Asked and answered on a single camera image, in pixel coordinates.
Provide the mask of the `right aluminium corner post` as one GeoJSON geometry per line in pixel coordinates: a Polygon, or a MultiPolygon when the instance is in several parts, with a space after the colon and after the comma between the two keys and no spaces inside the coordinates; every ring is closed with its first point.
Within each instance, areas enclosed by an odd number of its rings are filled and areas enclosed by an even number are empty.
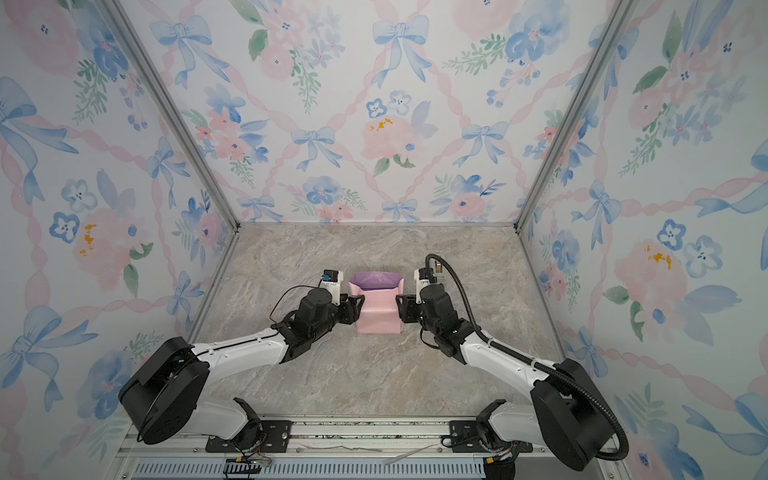
{"type": "Polygon", "coordinates": [[[636,1],[631,0],[621,0],[615,3],[602,35],[599,37],[597,48],[590,57],[581,81],[574,91],[574,96],[565,109],[563,123],[554,137],[549,153],[545,156],[541,167],[534,177],[525,204],[514,223],[517,235],[520,235],[525,230],[526,224],[534,216],[536,204],[548,183],[550,175],[557,167],[559,157],[565,150],[570,136],[578,126],[581,115],[592,98],[596,83],[609,62],[608,57],[614,53],[619,37],[623,34],[626,23],[635,6],[636,1]]]}

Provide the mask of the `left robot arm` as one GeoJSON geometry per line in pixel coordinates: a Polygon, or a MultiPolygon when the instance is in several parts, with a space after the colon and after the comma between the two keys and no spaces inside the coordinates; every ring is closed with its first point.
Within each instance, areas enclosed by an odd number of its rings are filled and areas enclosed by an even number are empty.
{"type": "Polygon", "coordinates": [[[165,341],[123,385],[118,400],[147,445],[177,434],[217,437],[243,452],[267,434],[255,409],[236,397],[206,399],[205,388],[247,370],[284,364],[305,354],[338,324],[360,317],[365,297],[342,294],[335,302],[324,288],[310,290],[296,310],[256,334],[223,342],[165,341]]]}

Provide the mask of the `aluminium corner post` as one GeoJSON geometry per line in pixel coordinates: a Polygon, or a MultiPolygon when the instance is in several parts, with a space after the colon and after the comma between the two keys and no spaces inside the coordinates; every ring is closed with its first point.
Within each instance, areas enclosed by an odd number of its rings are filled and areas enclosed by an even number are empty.
{"type": "Polygon", "coordinates": [[[192,133],[187,128],[167,87],[163,84],[159,71],[128,19],[125,10],[119,1],[95,1],[95,4],[103,14],[107,24],[115,32],[121,46],[125,48],[129,59],[147,82],[150,95],[161,111],[162,119],[166,121],[169,130],[181,145],[202,185],[208,190],[213,203],[219,208],[228,226],[237,232],[240,222],[236,219],[233,209],[216,182],[213,171],[200,154],[192,133]]]}
{"type": "Polygon", "coordinates": [[[581,115],[592,98],[596,83],[609,62],[608,57],[614,53],[619,37],[623,34],[626,23],[635,6],[636,1],[631,0],[621,0],[615,3],[602,35],[599,37],[597,48],[590,57],[581,81],[574,91],[574,96],[565,109],[563,123],[554,137],[549,153],[545,156],[541,167],[534,177],[525,204],[514,223],[517,235],[520,235],[525,230],[526,224],[534,216],[536,204],[548,183],[550,175],[557,167],[559,157],[565,150],[570,136],[578,126],[581,115]]]}

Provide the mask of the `purple pink wrapping paper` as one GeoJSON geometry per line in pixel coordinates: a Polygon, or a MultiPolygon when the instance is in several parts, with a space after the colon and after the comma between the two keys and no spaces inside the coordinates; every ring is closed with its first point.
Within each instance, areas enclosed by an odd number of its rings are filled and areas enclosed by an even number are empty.
{"type": "Polygon", "coordinates": [[[349,293],[363,296],[364,302],[356,321],[358,334],[396,335],[403,331],[396,297],[404,290],[404,278],[393,272],[358,272],[348,280],[349,293]]]}

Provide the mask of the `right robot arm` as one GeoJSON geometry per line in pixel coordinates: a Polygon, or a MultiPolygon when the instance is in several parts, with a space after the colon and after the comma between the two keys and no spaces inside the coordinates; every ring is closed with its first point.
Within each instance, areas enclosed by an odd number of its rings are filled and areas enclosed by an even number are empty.
{"type": "Polygon", "coordinates": [[[431,333],[443,355],[492,375],[532,404],[524,413],[504,399],[491,402],[476,415],[474,434],[459,434],[460,442],[490,452],[494,461],[512,458],[525,444],[542,445],[575,471],[594,459],[626,457],[627,435],[579,363],[536,359],[498,341],[460,318],[439,283],[395,301],[400,319],[431,333]]]}

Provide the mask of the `aluminium frame rail front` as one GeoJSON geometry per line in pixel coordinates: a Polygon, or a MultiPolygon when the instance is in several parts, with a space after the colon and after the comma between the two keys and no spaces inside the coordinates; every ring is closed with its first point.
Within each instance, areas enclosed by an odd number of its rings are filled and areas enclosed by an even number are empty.
{"type": "MultiPolygon", "coordinates": [[[[245,451],[252,459],[299,456],[395,457],[464,455],[479,445],[472,416],[264,416],[264,433],[245,451]]],[[[180,433],[156,445],[138,440],[131,429],[120,457],[236,457],[243,451],[212,434],[180,433]]]]}

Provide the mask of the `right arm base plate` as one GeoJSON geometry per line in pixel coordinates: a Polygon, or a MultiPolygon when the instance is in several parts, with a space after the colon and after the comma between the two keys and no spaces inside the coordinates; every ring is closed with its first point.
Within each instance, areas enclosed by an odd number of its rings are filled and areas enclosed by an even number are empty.
{"type": "Polygon", "coordinates": [[[478,423],[476,420],[450,421],[449,433],[441,438],[441,445],[453,453],[499,455],[507,451],[533,452],[530,443],[502,440],[488,423],[478,423]]]}

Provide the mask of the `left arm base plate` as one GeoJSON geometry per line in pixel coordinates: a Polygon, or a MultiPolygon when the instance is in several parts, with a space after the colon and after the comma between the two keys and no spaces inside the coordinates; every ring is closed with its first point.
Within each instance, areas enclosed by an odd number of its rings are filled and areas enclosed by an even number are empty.
{"type": "Polygon", "coordinates": [[[211,436],[206,453],[285,453],[293,423],[289,420],[249,421],[233,439],[211,436]]]}

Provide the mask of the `left aluminium corner post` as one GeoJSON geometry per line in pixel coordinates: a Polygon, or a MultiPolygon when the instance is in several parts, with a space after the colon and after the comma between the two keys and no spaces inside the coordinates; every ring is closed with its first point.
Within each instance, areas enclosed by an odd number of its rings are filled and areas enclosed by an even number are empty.
{"type": "Polygon", "coordinates": [[[163,84],[159,71],[128,19],[125,10],[119,1],[95,1],[95,4],[103,14],[107,24],[115,32],[121,46],[125,48],[129,59],[147,82],[150,95],[161,111],[162,119],[166,121],[169,130],[181,145],[202,185],[208,190],[213,203],[219,208],[228,226],[237,232],[240,222],[236,219],[233,209],[216,182],[213,171],[200,154],[192,133],[187,128],[167,87],[163,84]]]}

